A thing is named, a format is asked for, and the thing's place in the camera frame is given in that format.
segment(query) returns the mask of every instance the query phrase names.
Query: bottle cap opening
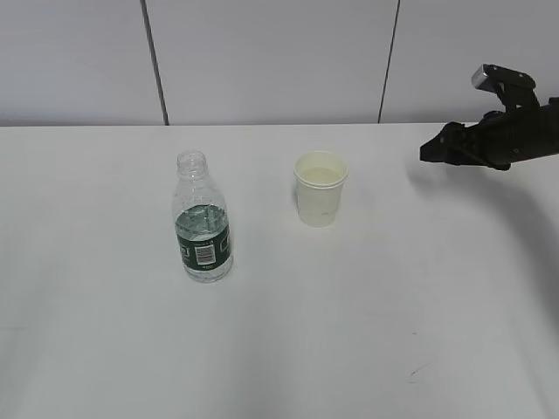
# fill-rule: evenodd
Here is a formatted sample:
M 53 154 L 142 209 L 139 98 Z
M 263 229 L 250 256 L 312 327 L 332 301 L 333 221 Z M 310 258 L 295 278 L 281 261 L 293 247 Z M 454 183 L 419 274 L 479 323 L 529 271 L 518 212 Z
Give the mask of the bottle cap opening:
M 203 177 L 208 172 L 208 163 L 204 154 L 196 150 L 183 151 L 176 158 L 178 174 L 188 179 Z

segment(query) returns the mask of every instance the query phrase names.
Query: plastic water bottle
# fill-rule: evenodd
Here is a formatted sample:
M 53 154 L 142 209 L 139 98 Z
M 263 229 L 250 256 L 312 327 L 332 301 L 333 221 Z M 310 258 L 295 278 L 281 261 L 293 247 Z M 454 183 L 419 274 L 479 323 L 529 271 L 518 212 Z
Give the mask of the plastic water bottle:
M 176 165 L 173 220 L 184 270 L 197 282 L 215 282 L 233 265 L 225 199 L 201 152 L 179 154 Z

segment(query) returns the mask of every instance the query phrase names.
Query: green bottle label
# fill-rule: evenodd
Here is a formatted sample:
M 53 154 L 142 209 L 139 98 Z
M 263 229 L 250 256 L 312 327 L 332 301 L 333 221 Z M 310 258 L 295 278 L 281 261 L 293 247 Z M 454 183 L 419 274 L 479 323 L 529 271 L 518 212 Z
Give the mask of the green bottle label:
M 180 236 L 183 263 L 195 271 L 211 271 L 224 264 L 231 255 L 229 225 L 217 236 L 202 241 L 190 241 Z

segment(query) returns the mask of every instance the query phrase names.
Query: water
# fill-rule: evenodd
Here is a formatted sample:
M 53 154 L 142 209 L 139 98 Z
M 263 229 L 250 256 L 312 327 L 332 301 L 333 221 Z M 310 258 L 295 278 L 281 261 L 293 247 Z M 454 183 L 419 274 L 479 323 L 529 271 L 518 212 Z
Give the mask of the water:
M 308 168 L 302 173 L 302 178 L 307 182 L 328 184 L 340 180 L 340 175 L 330 168 Z
M 214 238 L 224 231 L 229 221 L 225 211 L 215 205 L 197 205 L 184 211 L 175 222 L 176 234 L 191 242 Z M 198 282 L 214 282 L 231 269 L 232 255 L 211 271 L 198 271 L 184 266 L 184 270 Z

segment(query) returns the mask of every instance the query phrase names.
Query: bottle neck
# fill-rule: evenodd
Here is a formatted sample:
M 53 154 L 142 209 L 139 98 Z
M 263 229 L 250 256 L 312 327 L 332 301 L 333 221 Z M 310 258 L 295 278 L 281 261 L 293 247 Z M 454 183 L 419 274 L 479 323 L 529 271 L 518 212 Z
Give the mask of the bottle neck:
M 185 151 L 176 158 L 178 177 L 185 181 L 198 181 L 208 176 L 208 163 L 199 151 Z

